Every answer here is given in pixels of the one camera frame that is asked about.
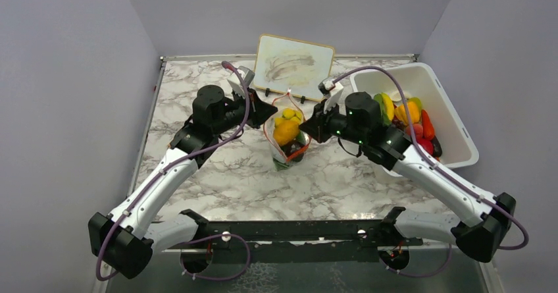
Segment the clear zip top bag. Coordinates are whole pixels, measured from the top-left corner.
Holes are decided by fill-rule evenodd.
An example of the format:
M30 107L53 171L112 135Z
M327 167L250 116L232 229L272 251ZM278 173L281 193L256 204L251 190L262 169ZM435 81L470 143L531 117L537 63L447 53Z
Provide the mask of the clear zip top bag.
M272 162L277 171L288 169L302 161L311 138L300 129L305 115L290 92L273 99L277 109L263 126Z

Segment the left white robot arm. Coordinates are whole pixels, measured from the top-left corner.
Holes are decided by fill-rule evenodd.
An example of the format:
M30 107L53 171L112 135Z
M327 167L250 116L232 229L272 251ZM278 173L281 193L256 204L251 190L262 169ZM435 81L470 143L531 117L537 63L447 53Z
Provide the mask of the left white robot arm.
M89 220L97 279L112 277L102 275L103 263L132 279L147 267L154 254L183 242L194 248L204 244L207 230L203 217L185 211L173 220L154 223L156 214L217 148L238 138L244 126L259 128L277 111L251 88L236 88L232 98L216 85L199 89L191 116L146 181L108 215L96 213Z

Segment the dark round mushroom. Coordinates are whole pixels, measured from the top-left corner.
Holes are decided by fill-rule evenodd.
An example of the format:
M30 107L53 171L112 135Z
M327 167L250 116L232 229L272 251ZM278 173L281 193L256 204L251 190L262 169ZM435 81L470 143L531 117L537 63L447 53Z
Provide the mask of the dark round mushroom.
M298 163L302 161L304 157L305 146L297 141L292 141L285 145L282 150L287 157L287 162Z

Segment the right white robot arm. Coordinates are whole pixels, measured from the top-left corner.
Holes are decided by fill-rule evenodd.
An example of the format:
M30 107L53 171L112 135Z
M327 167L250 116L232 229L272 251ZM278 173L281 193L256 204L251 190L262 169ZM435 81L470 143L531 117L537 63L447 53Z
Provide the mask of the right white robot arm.
M425 238L456 245L468 257L490 262L511 227L516 200L503 192L494 195L474 186L443 166L404 131L385 124L381 102L366 92L345 99L345 113L327 102L315 105L310 119L300 126L319 143L332 136L357 144L368 160L412 180L452 210L450 215L419 213L410 209L380 226L381 239L395 245L404 238Z

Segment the orange mango fruit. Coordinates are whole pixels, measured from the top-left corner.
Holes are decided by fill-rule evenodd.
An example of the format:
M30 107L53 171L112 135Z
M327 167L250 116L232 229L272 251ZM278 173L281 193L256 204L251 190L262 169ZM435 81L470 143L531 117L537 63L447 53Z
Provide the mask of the orange mango fruit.
M294 140L299 133L299 125L296 122L287 120L282 124L275 126L273 138L275 142L281 147Z

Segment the green lettuce head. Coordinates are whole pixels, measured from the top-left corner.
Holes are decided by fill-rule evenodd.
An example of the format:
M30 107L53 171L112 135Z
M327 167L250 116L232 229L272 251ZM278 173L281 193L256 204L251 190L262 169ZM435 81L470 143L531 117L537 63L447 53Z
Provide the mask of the green lettuce head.
M275 158L273 158L272 161L277 171L282 171L290 168L289 163L281 162L280 160L277 160Z

